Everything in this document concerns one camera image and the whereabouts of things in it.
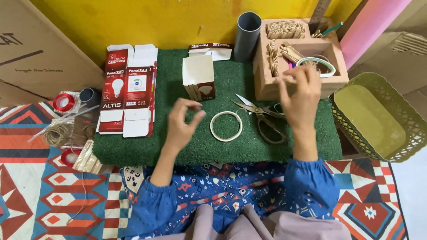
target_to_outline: colorful patterned rug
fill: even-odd
[[[27,142],[56,117],[50,102],[0,108],[0,239],[115,240],[131,211],[120,174],[82,175],[62,164],[61,151],[40,136]],[[340,188],[333,215],[353,239],[408,239],[388,163],[326,165]]]

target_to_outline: yellow wall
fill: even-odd
[[[263,19],[310,17],[317,0],[30,0],[95,63],[110,44],[149,44],[161,49],[234,42],[237,17],[253,11]],[[332,0],[334,22],[361,0]]]

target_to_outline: hand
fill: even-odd
[[[320,100],[322,81],[313,67],[300,66],[284,72],[296,80],[296,92],[289,97],[284,79],[276,80],[279,85],[283,113],[292,128],[294,137],[294,159],[316,161],[316,131],[314,119]]]
[[[199,110],[202,105],[199,102],[178,98],[172,111],[169,113],[169,124],[167,130],[165,148],[168,150],[181,151],[191,140],[197,126],[206,116],[205,111],[197,112],[190,124],[185,124],[185,113],[187,109]]]
[[[292,131],[314,129],[317,105],[320,100],[322,81],[313,67],[299,66],[284,72],[296,80],[296,92],[289,97],[284,79],[279,85],[280,102]]]

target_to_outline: tape roll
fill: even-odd
[[[80,155],[80,150],[73,150],[71,151],[71,149],[68,149],[67,151],[63,152],[61,155],[61,162],[69,167],[73,167],[75,162],[70,162],[67,160],[67,156],[70,154],[75,154],[77,155],[77,157]]]
[[[74,97],[70,94],[60,94],[53,100],[53,108],[57,111],[66,112],[73,108],[75,104]]]
[[[224,115],[224,114],[230,114],[230,115],[233,115],[233,116],[237,119],[237,121],[239,122],[239,131],[237,132],[237,134],[236,134],[236,135],[234,135],[233,137],[231,137],[231,138],[227,138],[227,139],[218,137],[218,136],[215,134],[215,132],[214,132],[214,122],[215,122],[215,119],[216,119],[217,117],[221,116],[221,115]],[[239,115],[237,115],[237,113],[234,113],[234,112],[231,112],[231,111],[223,111],[223,112],[220,112],[220,113],[218,113],[217,115],[215,115],[215,116],[212,118],[212,120],[211,120],[211,133],[212,133],[212,135],[213,135],[216,139],[218,139],[218,140],[219,140],[219,141],[221,141],[221,142],[229,142],[229,141],[232,141],[232,140],[236,139],[236,138],[237,138],[237,137],[242,133],[242,129],[243,129],[242,119],[239,117]]]
[[[327,62],[327,61],[325,61],[325,60],[323,60],[323,59],[319,59],[319,58],[313,58],[313,57],[303,58],[303,59],[300,59],[300,60],[296,63],[296,65],[297,65],[297,66],[300,66],[300,65],[301,65],[303,62],[305,62],[305,61],[315,61],[315,62],[320,62],[321,64],[323,64],[323,65],[325,65],[326,67],[328,67],[328,68],[329,68],[330,73],[321,73],[321,74],[320,74],[320,78],[332,77],[332,76],[335,74],[335,72],[336,72],[335,67],[334,67],[331,63],[329,63],[329,62]]]

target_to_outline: red ribbon roll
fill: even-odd
[[[71,149],[68,149],[67,151],[65,151],[65,152],[62,153],[62,155],[61,155],[61,162],[63,164],[65,164],[65,165],[69,166],[69,167],[73,167],[74,163],[70,163],[70,162],[67,161],[67,155],[71,154],[71,153],[80,155],[80,152],[81,152],[80,150],[74,150],[74,152],[73,152],[73,151],[71,151]]]
[[[69,111],[74,106],[74,97],[70,94],[60,94],[53,100],[53,108],[57,111]]]

